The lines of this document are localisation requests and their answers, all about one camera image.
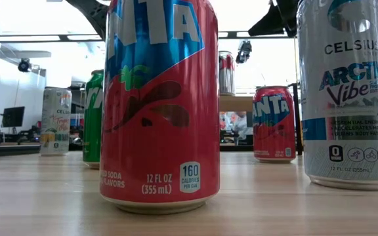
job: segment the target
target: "security camera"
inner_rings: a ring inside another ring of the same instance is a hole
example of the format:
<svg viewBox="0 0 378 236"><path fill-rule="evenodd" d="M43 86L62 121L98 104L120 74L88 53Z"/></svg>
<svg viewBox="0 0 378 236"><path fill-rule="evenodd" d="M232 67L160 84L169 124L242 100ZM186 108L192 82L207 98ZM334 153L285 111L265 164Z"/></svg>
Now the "security camera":
<svg viewBox="0 0 378 236"><path fill-rule="evenodd" d="M22 58L18 65L18 70L21 72L30 72L32 70L32 65L30 64L29 58Z"/></svg>
<svg viewBox="0 0 378 236"><path fill-rule="evenodd" d="M239 52L237 53L236 63L243 64L250 58L250 52L252 52L252 44L250 40L243 40L239 46Z"/></svg>

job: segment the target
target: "sprite can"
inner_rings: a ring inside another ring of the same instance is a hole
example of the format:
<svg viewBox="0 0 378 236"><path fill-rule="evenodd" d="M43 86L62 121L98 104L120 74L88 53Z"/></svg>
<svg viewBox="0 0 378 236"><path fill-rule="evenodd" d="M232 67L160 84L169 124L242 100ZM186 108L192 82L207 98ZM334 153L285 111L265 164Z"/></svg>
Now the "sprite can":
<svg viewBox="0 0 378 236"><path fill-rule="evenodd" d="M92 73L85 87L83 161L90 168L99 168L102 141L103 70Z"/></svg>

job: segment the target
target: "shelf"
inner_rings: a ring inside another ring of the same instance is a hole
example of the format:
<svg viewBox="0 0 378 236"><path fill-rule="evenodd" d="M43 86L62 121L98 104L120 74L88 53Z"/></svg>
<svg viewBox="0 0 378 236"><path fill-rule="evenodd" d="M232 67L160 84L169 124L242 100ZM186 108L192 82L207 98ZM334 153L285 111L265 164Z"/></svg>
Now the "shelf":
<svg viewBox="0 0 378 236"><path fill-rule="evenodd" d="M251 96L220 96L220 111L252 111Z"/></svg>

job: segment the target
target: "ceiling light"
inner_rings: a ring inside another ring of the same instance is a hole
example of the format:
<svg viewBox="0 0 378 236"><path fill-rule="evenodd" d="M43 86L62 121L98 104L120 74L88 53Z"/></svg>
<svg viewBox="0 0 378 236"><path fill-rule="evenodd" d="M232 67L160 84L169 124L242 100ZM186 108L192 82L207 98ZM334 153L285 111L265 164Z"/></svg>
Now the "ceiling light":
<svg viewBox="0 0 378 236"><path fill-rule="evenodd" d="M103 5L110 5L110 0L97 0L99 3L102 3Z"/></svg>
<svg viewBox="0 0 378 236"><path fill-rule="evenodd" d="M98 35L68 35L69 40L102 40Z"/></svg>
<svg viewBox="0 0 378 236"><path fill-rule="evenodd" d="M51 36L0 36L0 42L29 42L29 41L60 41L55 35Z"/></svg>
<svg viewBox="0 0 378 236"><path fill-rule="evenodd" d="M218 37L228 37L228 32L218 32Z"/></svg>

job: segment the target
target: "wooden table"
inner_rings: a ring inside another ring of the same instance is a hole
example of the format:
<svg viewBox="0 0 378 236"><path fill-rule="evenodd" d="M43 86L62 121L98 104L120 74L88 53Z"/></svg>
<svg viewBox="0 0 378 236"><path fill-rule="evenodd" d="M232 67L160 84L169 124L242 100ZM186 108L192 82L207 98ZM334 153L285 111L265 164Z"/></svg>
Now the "wooden table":
<svg viewBox="0 0 378 236"><path fill-rule="evenodd" d="M0 236L378 235L378 192L310 184L300 157L260 164L222 153L221 191L171 216L118 210L98 194L98 171L67 157L0 157Z"/></svg>

